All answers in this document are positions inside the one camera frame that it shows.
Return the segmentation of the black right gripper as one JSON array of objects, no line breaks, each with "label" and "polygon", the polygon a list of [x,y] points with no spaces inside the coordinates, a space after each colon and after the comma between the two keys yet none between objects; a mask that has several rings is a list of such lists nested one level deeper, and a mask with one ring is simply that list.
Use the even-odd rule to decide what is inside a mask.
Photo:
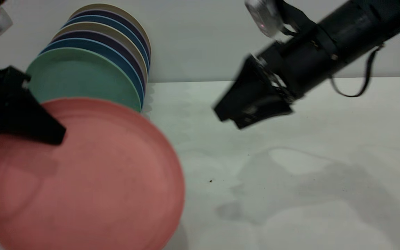
[{"label": "black right gripper", "polygon": [[[304,97],[292,63],[297,63],[298,42],[273,42],[260,52],[251,53],[230,88],[213,110],[221,122],[233,120],[238,129],[293,113],[290,104]],[[273,85],[267,78],[283,83],[284,98],[273,99]]]}]

